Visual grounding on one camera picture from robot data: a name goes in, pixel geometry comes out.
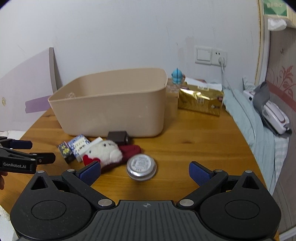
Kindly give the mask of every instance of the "small black box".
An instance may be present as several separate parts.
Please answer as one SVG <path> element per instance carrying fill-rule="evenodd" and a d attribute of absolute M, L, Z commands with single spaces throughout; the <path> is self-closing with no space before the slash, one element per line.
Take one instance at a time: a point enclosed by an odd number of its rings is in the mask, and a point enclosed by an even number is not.
<path fill-rule="evenodd" d="M 129 145 L 130 137 L 126 131 L 110 131 L 107 140 L 114 141 L 117 145 Z"/>
<path fill-rule="evenodd" d="M 59 149 L 59 151 L 61 152 L 63 158 L 67 163 L 70 163 L 73 160 L 75 160 L 75 156 L 71 151 L 70 147 L 68 146 L 67 142 L 64 141 L 63 143 L 59 144 L 57 148 Z"/>

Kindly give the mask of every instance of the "power cord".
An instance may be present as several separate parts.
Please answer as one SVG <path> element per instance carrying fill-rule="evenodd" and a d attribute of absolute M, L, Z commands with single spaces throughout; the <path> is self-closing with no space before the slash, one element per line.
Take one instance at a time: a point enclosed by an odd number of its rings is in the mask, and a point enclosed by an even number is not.
<path fill-rule="evenodd" d="M 233 89 L 231 88 L 231 85 L 229 84 L 227 78 L 225 77 L 225 72 L 224 72 L 225 59 L 222 58 L 222 57 L 219 57 L 219 63 L 220 63 L 220 66 L 221 66 L 221 68 L 222 68 L 222 73 L 223 73 L 223 74 L 222 74 L 222 78 L 223 78 L 224 80 L 226 80 L 226 82 L 227 82 L 227 84 L 228 84 L 228 86 L 229 86 L 229 88 L 230 88 L 230 90 L 231 90 L 231 92 L 232 92 L 233 97 L 237 100 L 237 102 L 239 103 L 239 105 L 241 106 L 241 108 L 243 109 L 243 111 L 245 112 L 245 114 L 246 114 L 246 116 L 248 117 L 249 122 L 250 122 L 250 124 L 251 124 L 251 126 L 252 126 L 253 134 L 254 134 L 254 140 L 255 140 L 255 149 L 254 149 L 254 156 L 255 156 L 255 153 L 256 153 L 256 141 L 257 141 L 257 140 L 256 140 L 255 128 L 254 128 L 254 126 L 253 126 L 253 124 L 252 124 L 252 121 L 251 121 L 250 117 L 248 116 L 246 110 L 244 109 L 244 107 L 242 106 L 242 104 L 239 102 L 239 100 L 236 98 L 236 96 L 235 96 L 235 94 L 234 94 L 234 91 L 233 91 Z"/>

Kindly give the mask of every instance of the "silver tin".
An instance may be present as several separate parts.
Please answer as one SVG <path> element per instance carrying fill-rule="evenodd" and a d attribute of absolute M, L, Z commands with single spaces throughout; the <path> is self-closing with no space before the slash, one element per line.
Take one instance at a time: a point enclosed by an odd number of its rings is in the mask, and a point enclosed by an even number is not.
<path fill-rule="evenodd" d="M 155 175 L 156 163 L 154 159 L 148 155 L 137 154 L 128 160 L 126 172 L 134 180 L 145 181 Z"/>

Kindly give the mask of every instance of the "plug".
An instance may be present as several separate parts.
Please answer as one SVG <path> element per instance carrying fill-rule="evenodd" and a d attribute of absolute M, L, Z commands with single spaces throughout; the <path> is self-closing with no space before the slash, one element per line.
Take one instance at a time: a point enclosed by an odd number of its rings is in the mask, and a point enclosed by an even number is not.
<path fill-rule="evenodd" d="M 219 57 L 219 64 L 222 66 L 222 67 L 225 67 L 225 59 L 223 57 Z"/>

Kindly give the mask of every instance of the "silver screw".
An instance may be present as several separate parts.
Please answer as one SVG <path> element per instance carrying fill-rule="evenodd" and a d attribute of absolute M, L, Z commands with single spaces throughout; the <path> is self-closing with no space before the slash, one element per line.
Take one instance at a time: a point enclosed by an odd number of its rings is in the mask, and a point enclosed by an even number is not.
<path fill-rule="evenodd" d="M 110 199 L 101 199 L 100 201 L 98 201 L 98 204 L 102 207 L 107 207 L 110 206 L 112 204 L 112 200 Z"/>
<path fill-rule="evenodd" d="M 194 204 L 194 202 L 191 199 L 182 199 L 179 203 L 184 207 L 190 207 Z"/>

